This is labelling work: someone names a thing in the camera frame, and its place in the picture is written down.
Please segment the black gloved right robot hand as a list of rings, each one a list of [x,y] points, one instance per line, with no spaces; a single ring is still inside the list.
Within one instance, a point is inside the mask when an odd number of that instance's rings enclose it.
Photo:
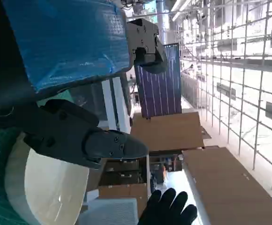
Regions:
[[[164,193],[155,190],[143,210],[139,225],[191,225],[198,216],[197,207],[186,206],[188,194],[185,191],[176,193],[173,188]]]

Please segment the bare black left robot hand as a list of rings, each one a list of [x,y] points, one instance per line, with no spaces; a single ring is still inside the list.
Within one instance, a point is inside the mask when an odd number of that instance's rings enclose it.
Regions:
[[[111,0],[0,0],[0,128],[18,128],[36,153],[98,169],[103,158],[135,159],[148,149],[61,91],[121,75],[159,74],[168,60],[157,25]]]

